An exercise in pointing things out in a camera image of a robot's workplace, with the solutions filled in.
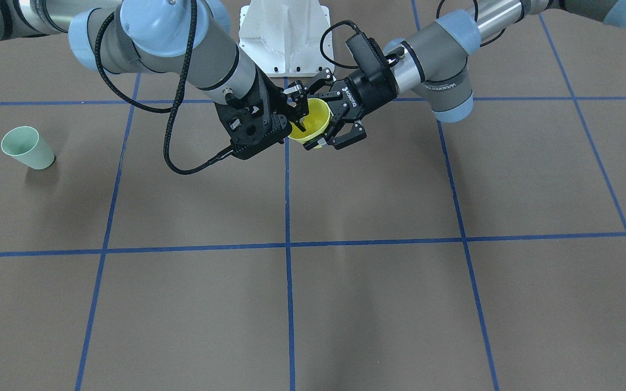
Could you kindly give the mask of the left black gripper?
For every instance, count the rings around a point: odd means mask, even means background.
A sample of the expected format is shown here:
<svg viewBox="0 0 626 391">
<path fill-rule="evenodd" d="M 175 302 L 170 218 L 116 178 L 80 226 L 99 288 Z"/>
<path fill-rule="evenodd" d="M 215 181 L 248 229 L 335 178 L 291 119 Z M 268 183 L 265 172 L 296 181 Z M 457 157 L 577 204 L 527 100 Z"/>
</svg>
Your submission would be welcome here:
<svg viewBox="0 0 626 391">
<path fill-rule="evenodd" d="M 323 146 L 343 149 L 367 138 L 367 132 L 359 120 L 398 96 L 395 77 L 390 70 L 380 73 L 381 79 L 373 84 L 362 70 L 355 70 L 344 79 L 337 80 L 332 70 L 324 68 L 304 85 L 304 99 L 327 101 L 334 116 L 341 121 L 329 125 L 320 135 L 305 142 L 305 149 Z M 340 134 L 350 124 L 350 130 Z"/>
</svg>

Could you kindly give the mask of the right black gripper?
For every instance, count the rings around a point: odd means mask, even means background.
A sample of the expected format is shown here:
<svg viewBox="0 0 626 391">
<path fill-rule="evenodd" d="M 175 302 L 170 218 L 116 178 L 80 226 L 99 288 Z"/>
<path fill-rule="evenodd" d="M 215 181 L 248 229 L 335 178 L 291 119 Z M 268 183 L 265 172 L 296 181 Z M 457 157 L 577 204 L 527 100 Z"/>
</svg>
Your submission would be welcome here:
<svg viewBox="0 0 626 391">
<path fill-rule="evenodd" d="M 219 122 L 228 132 L 237 159 L 250 159 L 289 136 L 293 124 L 306 131 L 304 118 L 310 114 L 308 89 L 301 81 L 286 89 L 277 87 L 260 69 L 250 91 L 240 99 L 242 108 L 215 104 Z"/>
</svg>

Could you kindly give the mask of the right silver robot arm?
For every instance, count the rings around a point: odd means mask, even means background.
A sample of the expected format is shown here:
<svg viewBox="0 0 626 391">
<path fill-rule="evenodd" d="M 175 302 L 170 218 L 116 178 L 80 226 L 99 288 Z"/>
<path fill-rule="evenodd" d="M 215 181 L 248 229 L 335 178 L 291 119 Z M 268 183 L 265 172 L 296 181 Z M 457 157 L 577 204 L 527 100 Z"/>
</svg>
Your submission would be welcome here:
<svg viewBox="0 0 626 391">
<path fill-rule="evenodd" d="M 288 103 L 229 33 L 219 1 L 0 1 L 0 41 L 65 33 L 80 64 L 102 75 L 175 73 L 206 94 L 249 159 L 302 129 L 306 109 Z"/>
</svg>

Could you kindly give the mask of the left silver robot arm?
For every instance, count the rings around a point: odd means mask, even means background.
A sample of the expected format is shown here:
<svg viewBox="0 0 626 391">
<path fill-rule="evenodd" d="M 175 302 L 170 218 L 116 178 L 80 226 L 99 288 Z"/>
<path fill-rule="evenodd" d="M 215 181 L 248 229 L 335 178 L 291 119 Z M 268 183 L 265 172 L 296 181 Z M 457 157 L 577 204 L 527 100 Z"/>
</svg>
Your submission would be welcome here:
<svg viewBox="0 0 626 391">
<path fill-rule="evenodd" d="M 408 91 L 427 101 L 438 121 L 461 121 L 473 109 L 470 55 L 507 27 L 549 9 L 626 29 L 626 1 L 474 1 L 470 9 L 437 14 L 432 24 L 385 49 L 345 21 L 354 31 L 346 46 L 355 65 L 343 79 L 334 81 L 324 69 L 311 80 L 306 91 L 325 102 L 329 118 L 320 126 L 302 124 L 298 142 L 305 149 L 357 143 L 367 136 L 361 119 Z"/>
</svg>

